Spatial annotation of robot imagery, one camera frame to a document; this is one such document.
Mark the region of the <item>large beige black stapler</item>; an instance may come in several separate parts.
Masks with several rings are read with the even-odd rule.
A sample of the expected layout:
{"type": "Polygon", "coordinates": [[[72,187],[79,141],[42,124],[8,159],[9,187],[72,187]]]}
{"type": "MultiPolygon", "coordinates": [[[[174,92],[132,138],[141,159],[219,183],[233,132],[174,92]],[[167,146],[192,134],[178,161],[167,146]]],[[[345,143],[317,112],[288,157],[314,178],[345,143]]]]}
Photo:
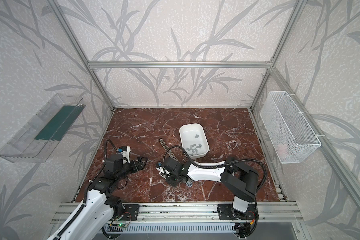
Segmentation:
{"type": "MultiPolygon", "coordinates": [[[[166,142],[162,138],[159,139],[159,142],[166,151],[169,149],[168,145],[166,144],[166,142]]],[[[171,150],[168,151],[168,155],[171,158],[173,158],[174,160],[176,160],[177,162],[179,161],[171,150]]]]}

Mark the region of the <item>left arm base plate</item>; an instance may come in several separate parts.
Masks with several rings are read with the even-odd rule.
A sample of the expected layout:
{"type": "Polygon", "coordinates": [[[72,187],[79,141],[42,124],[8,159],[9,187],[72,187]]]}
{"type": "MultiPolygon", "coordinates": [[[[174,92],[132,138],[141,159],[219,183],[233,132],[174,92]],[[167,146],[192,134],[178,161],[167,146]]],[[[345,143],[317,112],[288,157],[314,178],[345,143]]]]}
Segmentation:
{"type": "Polygon", "coordinates": [[[140,205],[139,204],[126,204],[123,205],[124,213],[121,221],[136,221],[138,219],[140,205]]]}

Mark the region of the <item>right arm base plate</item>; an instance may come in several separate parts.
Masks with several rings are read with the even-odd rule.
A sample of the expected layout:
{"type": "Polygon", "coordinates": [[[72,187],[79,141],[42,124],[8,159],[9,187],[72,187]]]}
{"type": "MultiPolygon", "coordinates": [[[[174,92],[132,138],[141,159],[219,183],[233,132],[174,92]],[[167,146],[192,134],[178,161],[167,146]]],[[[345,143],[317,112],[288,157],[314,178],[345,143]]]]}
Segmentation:
{"type": "Polygon", "coordinates": [[[233,208],[233,204],[218,204],[217,211],[219,220],[258,220],[259,216],[254,203],[249,204],[247,210],[242,213],[233,208]]]}

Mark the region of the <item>staple strips in tray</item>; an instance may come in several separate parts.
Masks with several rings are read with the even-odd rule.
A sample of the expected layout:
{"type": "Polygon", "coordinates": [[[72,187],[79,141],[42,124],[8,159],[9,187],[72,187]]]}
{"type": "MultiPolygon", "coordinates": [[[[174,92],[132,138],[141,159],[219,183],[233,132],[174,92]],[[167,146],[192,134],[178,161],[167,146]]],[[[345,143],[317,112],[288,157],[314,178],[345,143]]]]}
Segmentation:
{"type": "Polygon", "coordinates": [[[199,155],[204,152],[204,144],[199,134],[194,134],[185,141],[185,149],[190,156],[199,155]]]}

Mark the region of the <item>white oval tray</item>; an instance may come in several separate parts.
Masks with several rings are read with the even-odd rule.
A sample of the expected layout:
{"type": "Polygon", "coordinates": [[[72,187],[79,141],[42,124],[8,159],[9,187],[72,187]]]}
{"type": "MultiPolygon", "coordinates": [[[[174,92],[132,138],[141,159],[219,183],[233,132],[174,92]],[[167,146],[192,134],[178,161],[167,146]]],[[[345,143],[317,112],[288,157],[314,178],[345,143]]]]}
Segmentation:
{"type": "Polygon", "coordinates": [[[179,129],[182,147],[186,150],[191,159],[205,157],[209,152],[209,144],[200,124],[183,125],[179,129]]]}

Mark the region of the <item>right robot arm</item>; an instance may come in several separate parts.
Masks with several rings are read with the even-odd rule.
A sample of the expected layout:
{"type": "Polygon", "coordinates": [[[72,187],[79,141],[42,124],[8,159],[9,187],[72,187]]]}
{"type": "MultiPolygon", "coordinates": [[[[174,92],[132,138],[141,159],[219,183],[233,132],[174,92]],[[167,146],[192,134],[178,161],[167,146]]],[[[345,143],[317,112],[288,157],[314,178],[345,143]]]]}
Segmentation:
{"type": "Polygon", "coordinates": [[[250,220],[258,217],[256,195],[267,178],[265,165],[254,159],[228,160],[220,163],[180,163],[171,157],[156,163],[156,169],[167,184],[176,187],[184,183],[192,187],[194,182],[212,181],[223,184],[234,194],[232,204],[219,204],[220,220],[250,220]]]}

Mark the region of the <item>clear acrylic wall shelf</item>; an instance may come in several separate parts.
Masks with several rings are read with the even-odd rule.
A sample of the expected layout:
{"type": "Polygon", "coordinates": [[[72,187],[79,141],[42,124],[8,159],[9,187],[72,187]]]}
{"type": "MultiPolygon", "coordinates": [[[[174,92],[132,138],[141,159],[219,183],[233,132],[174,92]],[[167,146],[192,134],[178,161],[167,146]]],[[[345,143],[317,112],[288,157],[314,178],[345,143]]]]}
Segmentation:
{"type": "Polygon", "coordinates": [[[82,97],[55,94],[1,149],[11,163],[44,163],[86,105],[82,97]]]}

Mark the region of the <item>small white stapler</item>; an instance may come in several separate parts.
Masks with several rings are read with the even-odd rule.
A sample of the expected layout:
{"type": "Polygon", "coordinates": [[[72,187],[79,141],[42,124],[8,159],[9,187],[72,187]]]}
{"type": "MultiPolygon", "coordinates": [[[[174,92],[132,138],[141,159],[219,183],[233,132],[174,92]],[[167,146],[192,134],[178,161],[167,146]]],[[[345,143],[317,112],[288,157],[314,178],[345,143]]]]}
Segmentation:
{"type": "Polygon", "coordinates": [[[161,177],[163,177],[164,179],[167,178],[167,175],[165,174],[165,169],[164,169],[164,168],[162,168],[162,167],[156,167],[156,170],[159,171],[159,175],[160,175],[161,177]]]}

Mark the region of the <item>aluminium front rail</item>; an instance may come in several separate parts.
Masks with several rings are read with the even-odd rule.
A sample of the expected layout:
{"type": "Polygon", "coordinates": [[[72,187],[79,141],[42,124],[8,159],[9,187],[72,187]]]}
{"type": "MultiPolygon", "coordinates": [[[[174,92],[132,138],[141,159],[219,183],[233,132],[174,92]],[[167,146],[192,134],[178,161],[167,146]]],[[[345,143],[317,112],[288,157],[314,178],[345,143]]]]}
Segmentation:
{"type": "MultiPolygon", "coordinates": [[[[219,203],[155,202],[140,205],[138,219],[143,223],[217,223],[219,203]]],[[[295,202],[259,202],[258,222],[302,222],[303,216],[295,202]]]]}

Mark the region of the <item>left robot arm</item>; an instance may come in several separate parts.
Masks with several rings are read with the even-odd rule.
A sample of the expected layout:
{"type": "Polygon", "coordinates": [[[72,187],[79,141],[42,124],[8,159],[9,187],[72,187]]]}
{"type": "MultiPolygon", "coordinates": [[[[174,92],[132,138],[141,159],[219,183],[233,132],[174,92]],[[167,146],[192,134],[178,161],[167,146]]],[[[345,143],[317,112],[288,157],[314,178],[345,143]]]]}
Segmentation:
{"type": "Polygon", "coordinates": [[[119,181],[143,170],[147,157],[132,161],[129,153],[108,157],[97,176],[87,187],[81,203],[65,222],[49,237],[50,240],[91,240],[109,220],[121,218],[126,213],[121,198],[113,195],[119,181]]]}

